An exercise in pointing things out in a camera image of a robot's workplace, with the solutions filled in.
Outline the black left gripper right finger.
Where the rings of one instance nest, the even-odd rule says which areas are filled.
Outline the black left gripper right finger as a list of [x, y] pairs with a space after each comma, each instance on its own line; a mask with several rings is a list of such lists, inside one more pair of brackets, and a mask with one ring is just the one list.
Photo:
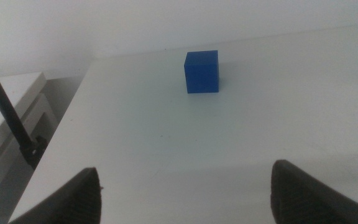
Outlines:
[[270, 208], [276, 223], [358, 223], [358, 202], [287, 160], [272, 167]]

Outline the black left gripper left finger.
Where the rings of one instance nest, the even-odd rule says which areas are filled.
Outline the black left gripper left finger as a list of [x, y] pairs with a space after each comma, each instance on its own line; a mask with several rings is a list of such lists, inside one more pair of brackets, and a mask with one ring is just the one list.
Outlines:
[[12, 221], [13, 224], [99, 224], [101, 186], [96, 168], [83, 169], [65, 185]]

